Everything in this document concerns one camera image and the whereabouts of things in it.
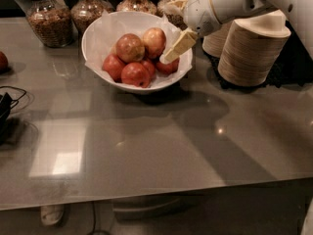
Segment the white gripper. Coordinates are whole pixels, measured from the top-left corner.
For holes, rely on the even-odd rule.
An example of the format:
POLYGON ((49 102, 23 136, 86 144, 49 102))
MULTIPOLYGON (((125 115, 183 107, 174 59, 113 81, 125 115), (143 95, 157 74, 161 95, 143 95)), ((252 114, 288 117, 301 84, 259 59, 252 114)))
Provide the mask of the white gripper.
POLYGON ((191 49, 198 36, 207 36, 221 28, 221 0, 172 0, 166 2, 163 11, 168 15, 183 17, 188 28, 179 33, 161 54, 159 60, 169 64, 191 49))

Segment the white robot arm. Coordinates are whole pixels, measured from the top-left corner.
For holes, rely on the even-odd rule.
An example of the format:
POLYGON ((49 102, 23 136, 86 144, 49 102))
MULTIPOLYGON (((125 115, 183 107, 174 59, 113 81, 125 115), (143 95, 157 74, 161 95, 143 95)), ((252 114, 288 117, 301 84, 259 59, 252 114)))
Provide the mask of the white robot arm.
POLYGON ((313 58, 313 0, 188 0, 182 10, 188 27, 161 55, 168 64, 192 48, 196 41, 234 19, 251 18, 272 10, 282 11, 313 58))

